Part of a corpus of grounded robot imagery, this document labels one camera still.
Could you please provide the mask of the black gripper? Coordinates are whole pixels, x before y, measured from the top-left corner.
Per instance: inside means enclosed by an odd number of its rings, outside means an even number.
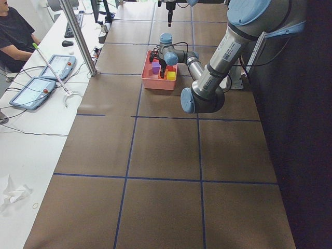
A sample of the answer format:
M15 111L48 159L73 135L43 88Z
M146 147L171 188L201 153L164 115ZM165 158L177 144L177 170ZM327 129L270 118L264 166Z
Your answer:
M167 2L166 9L168 11L168 27L172 25L173 11L175 10L175 2Z
M160 64L160 73L159 73L159 77L161 79L165 79L165 71L166 71L166 68L167 68L167 64L165 61L159 61L159 64Z

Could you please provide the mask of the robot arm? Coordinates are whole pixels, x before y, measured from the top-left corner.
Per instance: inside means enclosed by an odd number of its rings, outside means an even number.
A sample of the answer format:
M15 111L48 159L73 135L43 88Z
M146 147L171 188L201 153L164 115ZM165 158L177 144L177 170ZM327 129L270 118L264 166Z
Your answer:
M161 67L184 63L194 80L181 92L183 111L192 114L220 110L225 101L220 83L246 45L258 40L263 32L268 37L302 32L307 6L307 1L230 1L226 33L206 66L195 52L175 49L171 34L161 34L156 55Z
M168 12L168 27L171 27L172 25L172 19L173 19L173 11L176 9L176 6L179 5L180 8L186 8L188 6L192 7L195 4L197 4L199 0L185 0L185 1L177 1L177 0L160 0L157 1L157 6L161 7L163 4L165 4L165 8Z

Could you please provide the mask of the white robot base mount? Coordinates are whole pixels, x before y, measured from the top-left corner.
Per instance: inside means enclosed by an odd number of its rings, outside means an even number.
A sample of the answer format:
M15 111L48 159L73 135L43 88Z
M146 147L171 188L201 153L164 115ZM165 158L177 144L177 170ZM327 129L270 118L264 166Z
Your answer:
M267 35L266 32L262 32L262 34L259 36L256 45L253 49L253 52L250 56L250 59L248 61L248 66L246 66L246 70L248 72L250 72L250 70L252 69L252 66L250 65L255 65L256 62L258 61L258 58L260 57L265 43L266 43L266 39L265 36ZM242 67L233 67L230 72L229 72L229 76L227 76L225 79L222 80L222 83L220 84L220 87L226 92L227 90L230 89L237 89L237 90L241 90L244 88L243 86L243 82L241 79L241 74L242 73Z

